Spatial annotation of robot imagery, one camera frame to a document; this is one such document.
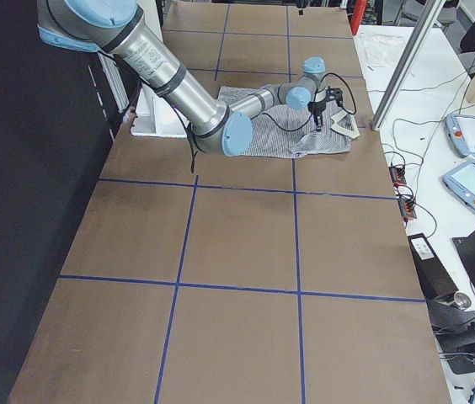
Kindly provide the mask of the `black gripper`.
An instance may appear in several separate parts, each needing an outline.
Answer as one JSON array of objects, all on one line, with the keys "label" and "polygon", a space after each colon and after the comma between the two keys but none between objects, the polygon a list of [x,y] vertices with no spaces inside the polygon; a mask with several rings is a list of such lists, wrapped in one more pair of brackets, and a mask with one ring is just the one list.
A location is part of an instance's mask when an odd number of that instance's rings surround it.
[{"label": "black gripper", "polygon": [[314,124],[317,128],[323,128],[323,111],[326,109],[327,102],[329,101],[327,91],[320,90],[318,93],[312,96],[312,100],[308,103],[307,108],[312,114]]}]

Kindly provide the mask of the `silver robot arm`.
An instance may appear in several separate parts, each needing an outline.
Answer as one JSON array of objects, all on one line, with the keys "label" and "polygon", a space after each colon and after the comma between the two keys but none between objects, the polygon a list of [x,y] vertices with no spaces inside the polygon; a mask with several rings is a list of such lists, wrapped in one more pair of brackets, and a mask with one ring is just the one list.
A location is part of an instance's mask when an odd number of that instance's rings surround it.
[{"label": "silver robot arm", "polygon": [[214,99],[153,33],[135,1],[39,1],[37,15],[40,38],[46,44],[73,51],[104,51],[123,59],[158,97],[189,121],[189,143],[200,152],[244,154],[254,135],[252,119],[279,104],[308,109],[316,126],[323,123],[328,94],[320,57],[304,62],[297,82],[267,85],[227,104]]}]

